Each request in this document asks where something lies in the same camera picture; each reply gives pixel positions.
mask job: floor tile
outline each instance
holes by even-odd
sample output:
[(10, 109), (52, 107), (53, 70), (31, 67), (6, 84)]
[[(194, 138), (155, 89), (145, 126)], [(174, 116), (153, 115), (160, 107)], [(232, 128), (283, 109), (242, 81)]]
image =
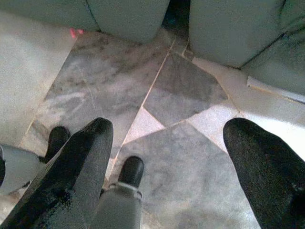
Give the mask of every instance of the floor tile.
[(226, 70), (229, 69), (228, 67), (225, 67), (216, 62), (208, 61), (198, 57), (194, 57), (192, 59), (192, 63), (216, 78), (221, 76)]
[(165, 227), (163, 227), (153, 215), (143, 209), (141, 229), (165, 229)]
[(144, 210), (163, 227), (259, 229), (229, 156), (187, 122), (125, 144), (111, 181), (131, 155), (144, 160)]
[(281, 137), (298, 155), (303, 155), (300, 142), (293, 141), (287, 131), (292, 125), (303, 128), (301, 117), (305, 104), (275, 94), (247, 87), (247, 75), (237, 69), (209, 63), (214, 76), (245, 118)]
[(49, 131), (63, 125), (73, 134), (96, 117), (107, 118), (113, 123), (115, 158), (172, 42), (164, 30), (145, 45), (85, 33), (39, 107), (36, 121)]
[(165, 127), (153, 117), (144, 108), (140, 108), (124, 143), (131, 142), (137, 138), (149, 135), (158, 130), (162, 130)]
[(26, 188), (21, 188), (9, 195), (0, 195), (0, 224), (9, 215), (19, 199), (23, 196)]
[(17, 146), (75, 39), (69, 28), (0, 11), (0, 142)]
[(305, 127), (294, 126), (281, 138), (305, 161)]
[(153, 86), (144, 108), (169, 126), (226, 100), (210, 74), (171, 53)]
[[(238, 114), (232, 118), (244, 118), (242, 114)], [(224, 125), (222, 128), (218, 129), (216, 132), (214, 132), (212, 135), (207, 136), (208, 139), (210, 139), (215, 145), (217, 145), (219, 148), (221, 148), (225, 153), (228, 153), (227, 148), (224, 144), (224, 131), (223, 131)]]
[(222, 130), (225, 123), (238, 115), (239, 112), (231, 100), (210, 107), (187, 119), (200, 133), (205, 136), (213, 136), (218, 130)]

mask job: tile grout line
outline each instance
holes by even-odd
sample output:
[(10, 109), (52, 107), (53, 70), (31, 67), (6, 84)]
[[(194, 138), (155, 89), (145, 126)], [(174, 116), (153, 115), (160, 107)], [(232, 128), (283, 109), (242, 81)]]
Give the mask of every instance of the tile grout line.
[[(128, 132), (127, 132), (127, 134), (126, 134), (126, 136), (125, 136), (125, 138), (124, 138), (124, 140), (123, 140), (123, 142), (122, 142), (122, 144), (121, 144), (120, 149), (121, 149), (122, 146), (125, 144), (127, 135), (130, 133), (130, 130), (131, 130), (133, 124), (134, 124), (134, 121), (136, 120), (136, 118), (137, 118), (138, 115), (139, 115), (140, 109), (143, 108), (143, 105), (144, 105), (144, 103), (146, 102), (146, 99), (148, 98), (149, 93), (151, 92), (151, 90), (152, 90), (154, 84), (156, 83), (157, 78), (158, 78), (158, 76), (159, 76), (159, 74), (160, 74), (160, 72), (161, 72), (161, 70), (162, 70), (162, 68), (163, 68), (163, 66), (164, 66), (164, 64), (165, 64), (165, 61), (167, 60), (167, 57), (169, 56), (169, 53), (170, 53), (170, 51), (172, 50), (173, 45), (175, 44), (175, 42), (176, 42), (176, 37), (175, 37), (174, 41), (172, 42), (172, 44), (171, 44), (169, 50), (167, 51), (167, 54), (166, 54), (166, 56), (165, 56), (165, 58), (164, 58), (164, 60), (163, 60), (163, 62), (162, 62), (162, 64), (161, 64), (161, 66), (160, 66), (160, 68), (159, 68), (159, 70), (158, 70), (158, 72), (157, 72), (157, 74), (156, 74), (156, 76), (155, 76), (155, 78), (154, 78), (154, 80), (153, 80), (153, 82), (152, 82), (152, 85), (150, 86), (150, 88), (149, 88), (149, 90), (148, 90), (148, 92), (147, 92), (147, 94), (146, 94), (146, 96), (145, 96), (145, 98), (144, 98), (144, 100), (143, 100), (143, 102), (142, 102), (142, 104), (141, 104), (139, 110), (138, 110), (137, 115), (135, 116), (135, 118), (134, 118), (134, 120), (133, 120), (133, 122), (132, 122), (132, 124), (131, 124), (131, 126), (130, 126), (130, 128), (129, 128), (129, 130), (128, 130)], [(116, 154), (116, 156), (115, 156), (115, 158), (114, 158), (114, 160), (113, 160), (113, 165), (112, 165), (110, 174), (112, 173), (113, 167), (114, 167), (114, 165), (115, 165), (115, 163), (116, 163), (116, 161), (117, 161), (117, 159), (118, 159), (118, 155), (119, 155), (120, 149), (119, 149), (119, 151), (117, 152), (117, 154)]]
[(27, 133), (29, 132), (31, 126), (33, 125), (34, 121), (35, 121), (36, 115), (33, 117), (32, 121), (30, 122), (30, 125), (28, 126), (27, 130), (25, 131), (24, 135), (22, 136), (20, 142), (18, 143), (18, 148), (20, 148), (21, 143), (23, 142), (23, 139), (25, 138), (25, 136), (27, 135)]
[(183, 49), (183, 51), (182, 51), (182, 53), (181, 53), (181, 56), (182, 57), (184, 57), (184, 53), (185, 53), (185, 50), (187, 49), (187, 46), (189, 45), (189, 40), (187, 41), (187, 43), (186, 43), (186, 46), (184, 47), (184, 49)]
[(193, 63), (191, 60), (187, 59), (183, 54), (175, 52), (177, 55), (181, 56), (182, 58), (184, 58), (185, 60), (191, 62), (193, 65), (195, 65), (196, 67), (198, 67), (199, 69), (203, 70), (204, 72), (210, 74), (212, 77), (214, 77), (214, 79), (218, 82), (218, 84), (221, 86), (221, 88), (223, 89), (224, 93), (228, 96), (228, 100), (231, 100), (233, 105), (236, 107), (236, 109), (238, 110), (238, 113), (242, 114), (242, 110), (236, 105), (236, 103), (233, 101), (232, 97), (230, 96), (230, 94), (227, 92), (227, 90), (225, 89), (225, 87), (223, 86), (222, 83), (220, 83), (220, 81), (217, 79), (217, 77), (211, 73), (209, 73), (207, 70), (205, 70), (203, 67), (199, 67), (197, 64)]
[(142, 107), (142, 109), (144, 109), (152, 118), (154, 118), (154, 120), (156, 122), (158, 122), (159, 124), (161, 124), (164, 128), (166, 128), (166, 126), (164, 126), (155, 116), (153, 116), (153, 114), (151, 114), (148, 110), (145, 109), (145, 107)]
[(215, 133), (212, 136), (207, 136), (204, 133), (202, 133), (200, 130), (198, 130), (191, 122), (187, 121), (186, 122), (191, 125), (196, 131), (198, 131), (200, 134), (202, 134), (203, 136), (205, 136), (207, 139), (209, 139), (215, 146), (217, 146), (221, 151), (225, 152), (217, 143), (216, 143), (216, 139), (214, 138), (214, 136), (216, 136), (217, 131), (221, 130), (221, 128), (219, 128), (217, 131), (215, 131)]

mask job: gray marble tile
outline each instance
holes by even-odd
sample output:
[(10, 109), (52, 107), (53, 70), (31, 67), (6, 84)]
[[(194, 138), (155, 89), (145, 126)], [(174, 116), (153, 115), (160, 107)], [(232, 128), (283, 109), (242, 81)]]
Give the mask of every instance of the gray marble tile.
[(186, 122), (122, 147), (111, 181), (125, 159), (144, 160), (144, 210), (167, 229), (259, 229), (229, 156)]
[(226, 99), (213, 76), (171, 53), (144, 107), (163, 125), (169, 126)]
[[(38, 109), (36, 121), (48, 130), (66, 126), (73, 134), (96, 117), (107, 118), (114, 127), (115, 157), (172, 42), (162, 29), (143, 45), (85, 33)], [(31, 137), (25, 136), (21, 144), (27, 145), (27, 139)]]

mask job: marble floor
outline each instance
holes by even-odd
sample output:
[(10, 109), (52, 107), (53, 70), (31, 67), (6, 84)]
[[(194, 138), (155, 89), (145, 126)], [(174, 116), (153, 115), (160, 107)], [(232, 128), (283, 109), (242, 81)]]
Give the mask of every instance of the marble floor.
[[(246, 79), (194, 57), (186, 39), (165, 29), (143, 45), (87, 32), (19, 146), (43, 156), (53, 127), (73, 134), (98, 116), (107, 118), (114, 126), (107, 181), (116, 181), (128, 156), (145, 163), (143, 229), (258, 229), (226, 153), (223, 126), (246, 117), (305, 159), (296, 140), (305, 137), (305, 105), (247, 88)], [(2, 220), (21, 196), (14, 195), (0, 197)]]

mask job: black shoe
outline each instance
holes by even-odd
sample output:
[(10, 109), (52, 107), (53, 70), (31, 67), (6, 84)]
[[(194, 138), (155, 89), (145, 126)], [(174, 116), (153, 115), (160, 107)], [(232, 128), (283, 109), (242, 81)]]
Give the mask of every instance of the black shoe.
[(281, 138), (235, 118), (224, 143), (262, 229), (305, 229), (305, 162)]
[(45, 157), (40, 157), (40, 161), (48, 163), (55, 154), (63, 147), (70, 138), (70, 132), (63, 126), (57, 126), (51, 130), (48, 141), (48, 150)]
[(119, 176), (119, 182), (139, 187), (143, 175), (144, 163), (137, 156), (131, 156), (125, 161)]

